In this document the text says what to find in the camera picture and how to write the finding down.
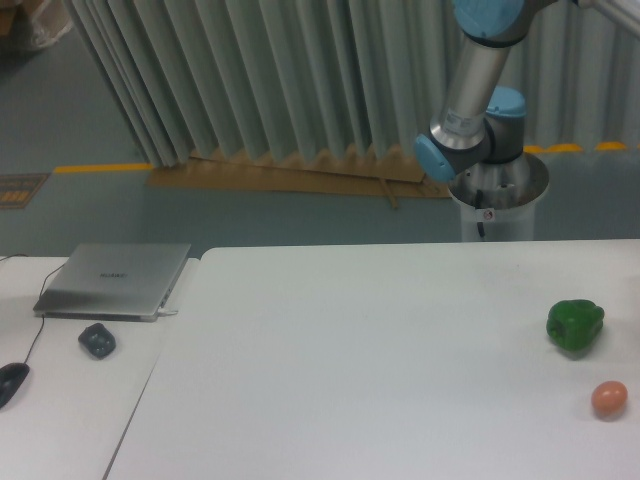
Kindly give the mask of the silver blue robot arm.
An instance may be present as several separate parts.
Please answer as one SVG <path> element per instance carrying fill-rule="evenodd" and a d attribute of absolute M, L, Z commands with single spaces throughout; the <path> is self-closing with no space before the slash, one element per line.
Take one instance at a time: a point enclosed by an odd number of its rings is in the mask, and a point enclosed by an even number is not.
<path fill-rule="evenodd" d="M 526 115 L 518 93 L 497 87 L 510 49 L 528 34 L 550 1 L 456 1 L 454 15 L 465 35 L 459 64 L 439 113 L 416 137 L 416 159 L 437 182 L 452 181 L 497 150 L 486 116 L 507 120 Z"/>

